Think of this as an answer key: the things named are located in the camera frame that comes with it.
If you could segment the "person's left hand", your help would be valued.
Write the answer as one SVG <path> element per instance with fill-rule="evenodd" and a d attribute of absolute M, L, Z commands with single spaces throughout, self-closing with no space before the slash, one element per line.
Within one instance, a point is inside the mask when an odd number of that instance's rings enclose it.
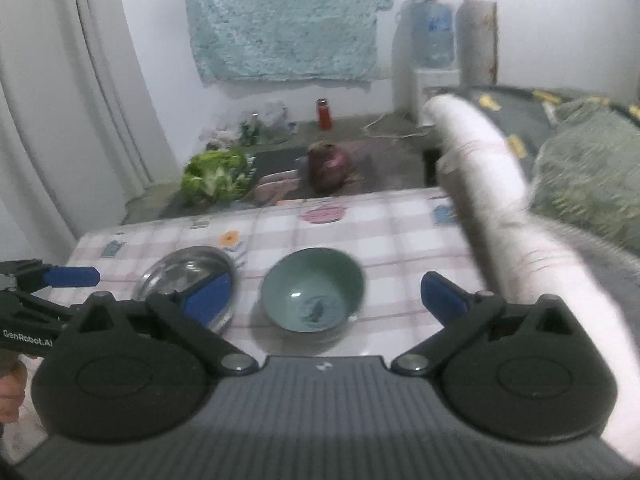
<path fill-rule="evenodd" d="M 13 424 L 20 416 L 25 399 L 27 370 L 22 361 L 16 361 L 9 373 L 0 380 L 0 422 Z"/>

